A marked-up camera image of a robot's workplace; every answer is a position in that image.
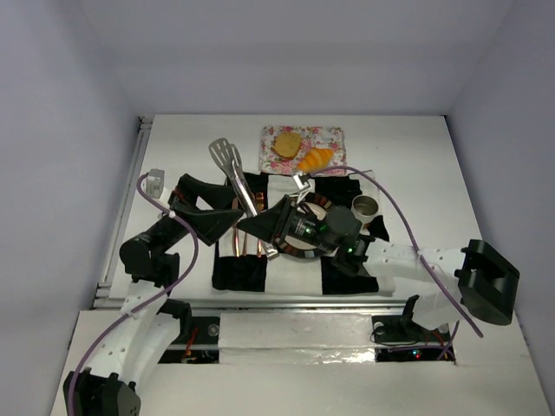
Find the orange croissant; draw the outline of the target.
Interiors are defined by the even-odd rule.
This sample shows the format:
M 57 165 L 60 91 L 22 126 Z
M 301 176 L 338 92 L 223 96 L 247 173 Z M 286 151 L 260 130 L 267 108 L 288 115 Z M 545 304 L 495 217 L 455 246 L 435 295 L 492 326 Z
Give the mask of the orange croissant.
M 297 164 L 297 170 L 302 173 L 313 173 L 327 167 L 334 157 L 330 148 L 311 148 Z

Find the bread slice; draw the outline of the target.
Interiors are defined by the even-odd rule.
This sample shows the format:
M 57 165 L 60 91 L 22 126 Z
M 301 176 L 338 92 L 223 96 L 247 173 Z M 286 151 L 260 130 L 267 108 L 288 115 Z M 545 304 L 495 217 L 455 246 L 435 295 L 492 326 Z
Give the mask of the bread slice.
M 301 134 L 285 131 L 275 137 L 271 150 L 282 159 L 294 159 L 301 148 L 302 141 Z

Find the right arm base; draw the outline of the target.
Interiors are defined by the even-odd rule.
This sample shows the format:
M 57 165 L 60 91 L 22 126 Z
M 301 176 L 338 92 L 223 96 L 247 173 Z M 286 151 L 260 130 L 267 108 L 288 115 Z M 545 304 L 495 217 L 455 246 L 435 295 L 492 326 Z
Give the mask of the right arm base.
M 374 315 L 369 339 L 376 346 L 376 362 L 455 362 L 454 332 L 449 328 L 425 329 L 413 322 L 418 295 L 407 300 L 400 315 Z

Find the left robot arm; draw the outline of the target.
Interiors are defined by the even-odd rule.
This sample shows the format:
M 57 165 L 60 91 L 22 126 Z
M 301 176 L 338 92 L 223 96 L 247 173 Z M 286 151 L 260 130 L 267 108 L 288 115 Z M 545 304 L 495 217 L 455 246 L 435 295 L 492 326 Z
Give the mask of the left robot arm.
M 140 176 L 139 194 L 160 210 L 147 230 L 119 251 L 131 278 L 119 316 L 88 348 L 63 383 L 69 415 L 137 415 L 145 381 L 174 341 L 194 337 L 192 308 L 171 298 L 193 270 L 202 244 L 215 244 L 243 215 L 235 191 L 189 174 L 168 195 L 148 193 L 152 172 Z

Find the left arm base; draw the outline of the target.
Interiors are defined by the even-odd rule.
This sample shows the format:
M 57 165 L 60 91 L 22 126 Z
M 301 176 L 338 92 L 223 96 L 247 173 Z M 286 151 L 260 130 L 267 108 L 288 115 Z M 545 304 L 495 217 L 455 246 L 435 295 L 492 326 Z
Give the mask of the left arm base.
M 173 341 L 160 357 L 159 364 L 219 363 L 220 316 L 192 314 L 184 334 Z

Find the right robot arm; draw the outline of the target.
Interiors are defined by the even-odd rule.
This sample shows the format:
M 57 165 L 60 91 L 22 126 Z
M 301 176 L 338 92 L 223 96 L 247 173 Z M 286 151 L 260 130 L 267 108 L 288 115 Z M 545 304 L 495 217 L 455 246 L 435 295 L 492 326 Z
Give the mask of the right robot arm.
M 461 318 L 507 326 L 519 285 L 519 271 L 490 244 L 472 239 L 461 249 L 429 250 L 393 244 L 361 231 L 354 212 L 332 205 L 323 217 L 283 197 L 276 205 L 238 228 L 291 255 L 292 238 L 331 256 L 331 264 L 350 278 L 374 277 L 391 282 L 396 278 L 432 283 L 433 294 L 414 294 L 407 300 L 409 319 L 434 329 Z

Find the copper fork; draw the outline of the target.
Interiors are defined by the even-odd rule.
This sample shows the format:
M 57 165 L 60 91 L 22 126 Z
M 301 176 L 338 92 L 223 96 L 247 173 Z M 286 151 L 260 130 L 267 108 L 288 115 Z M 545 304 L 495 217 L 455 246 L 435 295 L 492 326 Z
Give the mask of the copper fork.
M 264 194 L 262 192 L 257 192 L 255 194 L 255 202 L 257 205 L 257 209 L 259 212 L 264 210 Z M 257 257 L 261 258 L 264 255 L 264 246 L 263 246 L 263 241 L 262 240 L 258 240 L 257 241 Z

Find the black white checkered cloth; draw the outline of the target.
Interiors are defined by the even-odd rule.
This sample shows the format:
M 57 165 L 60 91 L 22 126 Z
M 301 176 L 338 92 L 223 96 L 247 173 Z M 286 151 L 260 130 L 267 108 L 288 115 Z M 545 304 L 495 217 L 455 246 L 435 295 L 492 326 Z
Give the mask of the black white checkered cloth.
M 255 192 L 262 192 L 265 206 L 272 207 L 286 193 L 296 190 L 293 182 L 285 176 L 267 173 L 247 173 L 247 183 Z M 365 195 L 380 202 L 377 188 L 366 179 L 351 173 L 345 177 L 317 177 L 314 184 L 318 194 L 336 205 L 351 207 L 352 199 Z M 369 234 L 389 241 L 383 215 L 369 224 Z M 349 277 L 340 273 L 332 257 L 295 258 L 281 254 L 268 261 L 265 256 L 257 257 L 255 248 L 248 246 L 247 256 L 235 257 L 232 250 L 232 230 L 216 244 L 212 287 L 234 292 L 264 293 L 273 296 L 351 296 L 377 294 L 392 296 L 395 293 L 393 278 L 369 276 Z

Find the copper knife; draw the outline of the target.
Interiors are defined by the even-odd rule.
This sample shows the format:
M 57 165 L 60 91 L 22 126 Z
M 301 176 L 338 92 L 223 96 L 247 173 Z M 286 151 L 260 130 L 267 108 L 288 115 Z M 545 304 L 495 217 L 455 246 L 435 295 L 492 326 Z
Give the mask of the copper knife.
M 237 198 L 234 198 L 232 201 L 232 209 L 233 210 L 239 209 L 239 201 Z M 241 251 L 239 247 L 239 234 L 237 229 L 237 223 L 234 223 L 232 226 L 232 250 L 233 250 L 233 255 L 235 257 L 239 257 L 241 255 Z

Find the dark rimmed beige plate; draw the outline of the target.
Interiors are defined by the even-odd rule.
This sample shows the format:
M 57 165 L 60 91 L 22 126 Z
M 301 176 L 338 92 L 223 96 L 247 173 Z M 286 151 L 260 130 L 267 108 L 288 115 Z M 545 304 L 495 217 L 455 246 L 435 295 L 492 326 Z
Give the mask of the dark rimmed beige plate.
M 333 248 L 319 240 L 319 232 L 333 204 L 327 199 L 319 199 L 314 193 L 307 202 L 295 205 L 294 201 L 285 202 L 284 233 L 278 243 L 278 251 L 297 259 L 311 260 L 328 256 Z

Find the metal cup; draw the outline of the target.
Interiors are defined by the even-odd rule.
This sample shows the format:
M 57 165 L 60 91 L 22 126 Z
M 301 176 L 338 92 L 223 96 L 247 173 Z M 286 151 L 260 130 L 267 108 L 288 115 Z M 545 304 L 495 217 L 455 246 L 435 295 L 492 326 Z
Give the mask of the metal cup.
M 352 200 L 351 211 L 362 226 L 367 227 L 378 216 L 380 205 L 368 195 L 358 195 Z

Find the aluminium rail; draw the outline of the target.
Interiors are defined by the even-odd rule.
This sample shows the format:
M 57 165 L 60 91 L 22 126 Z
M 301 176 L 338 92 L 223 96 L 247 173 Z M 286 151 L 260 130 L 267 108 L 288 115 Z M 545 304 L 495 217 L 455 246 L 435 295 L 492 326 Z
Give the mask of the aluminium rail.
M 153 125 L 153 116 L 141 116 L 139 118 L 139 128 L 134 145 L 134 152 L 131 158 L 131 165 L 127 172 L 126 182 L 123 188 L 121 202 L 116 214 L 114 230 L 108 244 L 108 253 L 103 266 L 101 278 L 95 288 L 96 302 L 99 298 L 109 297 L 114 271 L 118 261 L 118 249 L 125 234 L 127 219 L 133 203 L 134 189 L 136 180 L 140 176 L 140 167 L 147 149 L 147 142 Z

